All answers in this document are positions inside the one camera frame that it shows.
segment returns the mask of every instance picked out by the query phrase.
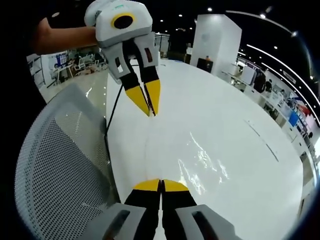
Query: white pillar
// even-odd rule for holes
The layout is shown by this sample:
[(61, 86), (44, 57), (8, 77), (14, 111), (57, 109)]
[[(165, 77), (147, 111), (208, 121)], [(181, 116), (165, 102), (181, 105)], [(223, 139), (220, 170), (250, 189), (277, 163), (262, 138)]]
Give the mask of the white pillar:
[(242, 29), (222, 14), (198, 15), (190, 64), (209, 56), (213, 61), (211, 74), (231, 72), (237, 60)]

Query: person's arm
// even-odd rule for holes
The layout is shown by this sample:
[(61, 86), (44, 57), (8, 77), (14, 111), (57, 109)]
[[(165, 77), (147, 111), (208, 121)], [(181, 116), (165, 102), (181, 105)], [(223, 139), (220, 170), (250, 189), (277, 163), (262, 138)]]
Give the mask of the person's arm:
[(31, 39), (36, 54), (51, 54), (97, 44), (95, 27), (51, 28), (44, 18)]

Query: cable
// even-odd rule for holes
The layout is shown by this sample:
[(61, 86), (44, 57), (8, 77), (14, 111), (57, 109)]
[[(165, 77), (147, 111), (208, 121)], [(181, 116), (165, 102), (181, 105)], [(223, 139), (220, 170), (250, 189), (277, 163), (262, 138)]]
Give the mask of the cable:
[(116, 99), (115, 99), (115, 102), (114, 102), (114, 105), (113, 105), (113, 109), (112, 109), (112, 113), (111, 113), (111, 116), (110, 116), (110, 120), (109, 120), (108, 126), (106, 127), (106, 132), (107, 133), (108, 133), (108, 130), (109, 130), (109, 127), (110, 127), (111, 120), (112, 120), (112, 118), (114, 116), (114, 113), (115, 113), (115, 110), (116, 110), (116, 106), (117, 106), (117, 102), (118, 102), (118, 99), (120, 97), (120, 93), (121, 93), (123, 87), (124, 87), (124, 85), (122, 84), (121, 87), (120, 87), (120, 90), (118, 92), (118, 95), (116, 96)]

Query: glossy white tabletop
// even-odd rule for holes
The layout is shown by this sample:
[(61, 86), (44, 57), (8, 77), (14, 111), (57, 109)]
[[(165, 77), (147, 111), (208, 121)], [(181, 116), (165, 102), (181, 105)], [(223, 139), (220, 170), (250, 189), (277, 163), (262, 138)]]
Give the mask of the glossy white tabletop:
[[(139, 182), (170, 179), (230, 221), (243, 240), (282, 239), (297, 219), (303, 169), (280, 127), (203, 70), (161, 60), (158, 74), (158, 115), (148, 118), (123, 91), (108, 131), (121, 201)], [(109, 76), (107, 120), (119, 88)]]

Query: black ceiling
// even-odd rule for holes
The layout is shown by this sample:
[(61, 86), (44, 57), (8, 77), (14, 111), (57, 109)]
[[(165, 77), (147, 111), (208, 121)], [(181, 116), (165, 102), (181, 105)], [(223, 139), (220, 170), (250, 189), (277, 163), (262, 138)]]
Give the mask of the black ceiling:
[[(60, 12), (60, 15), (50, 19), (50, 24), (53, 27), (83, 26), (84, 13), (91, 2), (92, 0), (59, 0), (57, 11)], [(226, 13), (242, 29), (240, 48), (244, 50), (245, 58), (250, 56), (250, 60), (256, 62), (257, 65), (264, 62), (275, 70), (284, 69), (277, 61), (247, 47), (247, 44), (270, 53), (300, 75), (319, 97), (319, 75), (313, 72), (312, 74), (315, 75), (315, 78), (313, 80), (310, 79), (310, 68), (306, 53), (301, 47), (301, 40), (303, 40), (308, 46), (313, 63), (318, 63), (316, 67), (318, 67), (319, 71), (320, 27), (319, 17), (316, 20), (318, 14), (316, 12), (316, 1), (304, 0), (297, 2), (287, 0), (273, 3), (270, 0), (138, 0), (137, 2), (145, 4), (148, 8), (153, 18), (152, 29), (154, 32), (165, 33), (167, 30), (168, 34), (174, 34), (176, 28), (184, 28), (188, 33), (188, 41), (191, 43), (195, 34), (195, 19), (199, 14), (208, 14), (208, 7), (213, 9), (211, 12), (213, 14), (224, 14), (225, 10), (232, 10), (259, 15), (272, 6), (271, 11), (266, 14), (267, 18), (291, 31), (298, 31), (298, 37), (291, 37), (287, 31), (265, 20), (252, 16)], [(292, 77), (297, 80), (296, 87), (301, 86), (299, 90), (307, 98), (308, 102), (312, 106), (317, 106), (315, 110), (317, 115), (320, 116), (320, 107), (310, 91), (293, 74)]]

